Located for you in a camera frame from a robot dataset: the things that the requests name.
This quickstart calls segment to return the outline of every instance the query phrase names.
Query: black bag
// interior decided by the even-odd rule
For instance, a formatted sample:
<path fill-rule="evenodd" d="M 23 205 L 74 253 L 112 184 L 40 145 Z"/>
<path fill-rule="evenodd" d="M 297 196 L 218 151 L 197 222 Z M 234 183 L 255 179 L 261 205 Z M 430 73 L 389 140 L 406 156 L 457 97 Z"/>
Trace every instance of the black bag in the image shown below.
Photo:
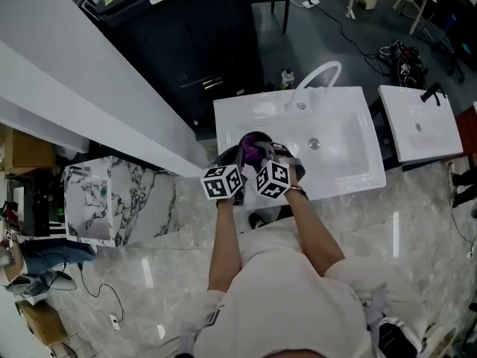
<path fill-rule="evenodd" d="M 426 88 L 427 68 L 420 60 L 417 48 L 406 48 L 401 41 L 379 48 L 379 59 L 387 64 L 393 83 L 400 87 Z"/>

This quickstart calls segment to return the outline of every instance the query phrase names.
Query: bottle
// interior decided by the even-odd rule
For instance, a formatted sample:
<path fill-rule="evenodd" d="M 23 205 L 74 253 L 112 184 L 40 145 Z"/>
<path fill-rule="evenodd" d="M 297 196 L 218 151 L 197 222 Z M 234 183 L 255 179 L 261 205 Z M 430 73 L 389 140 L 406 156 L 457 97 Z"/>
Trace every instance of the bottle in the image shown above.
<path fill-rule="evenodd" d="M 295 81 L 295 74 L 291 69 L 286 69 L 282 72 L 282 87 L 281 90 L 290 90 Z"/>

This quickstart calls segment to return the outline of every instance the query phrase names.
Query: drain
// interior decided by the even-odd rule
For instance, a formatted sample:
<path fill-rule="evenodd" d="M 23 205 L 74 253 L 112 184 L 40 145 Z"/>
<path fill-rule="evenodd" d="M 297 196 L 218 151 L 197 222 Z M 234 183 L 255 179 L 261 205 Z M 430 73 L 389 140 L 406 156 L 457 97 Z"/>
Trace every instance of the drain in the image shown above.
<path fill-rule="evenodd" d="M 320 148 L 320 141 L 317 138 L 311 138 L 308 141 L 308 147 L 310 147 L 311 150 L 318 150 Z"/>

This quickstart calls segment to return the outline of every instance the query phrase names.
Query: faucet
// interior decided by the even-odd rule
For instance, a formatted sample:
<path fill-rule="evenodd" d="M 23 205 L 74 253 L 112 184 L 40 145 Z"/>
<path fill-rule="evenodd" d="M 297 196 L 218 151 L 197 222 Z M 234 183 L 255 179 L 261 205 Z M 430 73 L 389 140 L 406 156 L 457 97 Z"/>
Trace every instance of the faucet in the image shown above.
<path fill-rule="evenodd" d="M 436 103 L 438 106 L 440 106 L 439 98 L 437 97 L 437 91 L 440 90 L 444 96 L 444 98 L 447 98 L 446 93 L 443 91 L 442 86 L 436 82 L 434 83 L 431 87 L 427 89 L 424 94 L 420 96 L 420 99 L 422 102 L 426 102 L 431 96 L 433 95 L 435 97 Z"/>
<path fill-rule="evenodd" d="M 333 75 L 333 78 L 329 82 L 328 86 L 326 88 L 324 87 L 318 87 L 317 89 L 313 89 L 313 93 L 316 95 L 325 95 L 326 92 L 330 87 L 333 87 L 335 84 L 336 80 L 338 79 L 340 73 L 341 73 L 341 64 L 338 61 L 329 61 L 328 63 L 324 63 L 323 65 L 319 66 L 316 68 L 313 72 L 311 72 L 309 75 L 307 75 L 303 81 L 300 82 L 300 84 L 297 86 L 295 91 L 293 92 L 293 95 L 291 96 L 290 102 L 287 102 L 285 104 L 285 111 L 288 110 L 295 110 L 297 108 L 298 110 L 305 110 L 307 107 L 307 104 L 310 104 L 310 91 L 306 90 L 306 85 L 308 85 L 315 77 L 323 73 L 325 70 L 330 69 L 330 68 L 336 68 L 335 75 Z"/>

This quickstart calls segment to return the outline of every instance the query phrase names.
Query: bracelet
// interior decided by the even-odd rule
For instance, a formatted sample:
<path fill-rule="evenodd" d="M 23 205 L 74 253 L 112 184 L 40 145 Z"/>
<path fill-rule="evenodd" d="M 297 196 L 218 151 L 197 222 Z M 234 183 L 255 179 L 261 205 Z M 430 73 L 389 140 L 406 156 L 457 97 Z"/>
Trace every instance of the bracelet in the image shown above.
<path fill-rule="evenodd" d="M 300 194 L 302 194 L 306 198 L 306 200 L 309 201 L 308 195 L 306 194 L 305 190 L 303 188 L 301 188 L 300 186 L 290 186 L 290 188 L 288 190 L 290 190 L 290 189 L 297 190 Z"/>

